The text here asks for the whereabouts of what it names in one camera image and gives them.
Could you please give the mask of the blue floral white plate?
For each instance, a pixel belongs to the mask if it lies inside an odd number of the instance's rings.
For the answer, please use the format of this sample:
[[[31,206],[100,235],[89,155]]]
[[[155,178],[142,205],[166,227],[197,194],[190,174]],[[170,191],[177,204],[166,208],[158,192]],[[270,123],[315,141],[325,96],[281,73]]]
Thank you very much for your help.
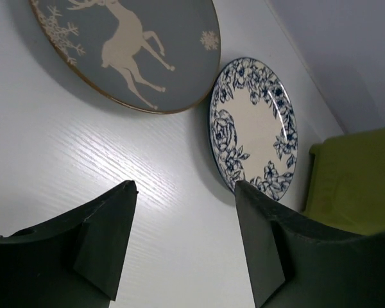
[[[245,180],[275,201],[285,195],[296,168],[298,132],[287,91],[267,65],[242,57],[224,67],[210,100],[209,137],[231,191]]]

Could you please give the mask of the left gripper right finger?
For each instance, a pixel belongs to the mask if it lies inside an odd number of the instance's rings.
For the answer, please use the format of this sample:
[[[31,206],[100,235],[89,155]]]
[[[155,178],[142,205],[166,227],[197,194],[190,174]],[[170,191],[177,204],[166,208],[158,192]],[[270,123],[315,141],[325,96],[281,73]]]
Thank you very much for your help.
[[[385,231],[359,235],[235,185],[256,307],[385,307]]]

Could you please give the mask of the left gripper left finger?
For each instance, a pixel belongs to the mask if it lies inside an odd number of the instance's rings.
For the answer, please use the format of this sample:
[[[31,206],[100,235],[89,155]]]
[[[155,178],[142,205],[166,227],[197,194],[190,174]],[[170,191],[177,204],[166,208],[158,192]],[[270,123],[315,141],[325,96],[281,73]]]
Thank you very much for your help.
[[[127,180],[52,219],[0,235],[0,307],[108,307],[137,203]]]

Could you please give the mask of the grey deer plate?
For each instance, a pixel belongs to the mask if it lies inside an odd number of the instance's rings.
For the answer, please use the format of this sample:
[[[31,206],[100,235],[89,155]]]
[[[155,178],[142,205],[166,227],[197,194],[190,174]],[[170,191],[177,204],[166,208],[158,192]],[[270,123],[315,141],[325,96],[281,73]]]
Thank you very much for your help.
[[[126,107],[174,114],[201,103],[221,61],[212,1],[31,1],[44,35],[86,84]]]

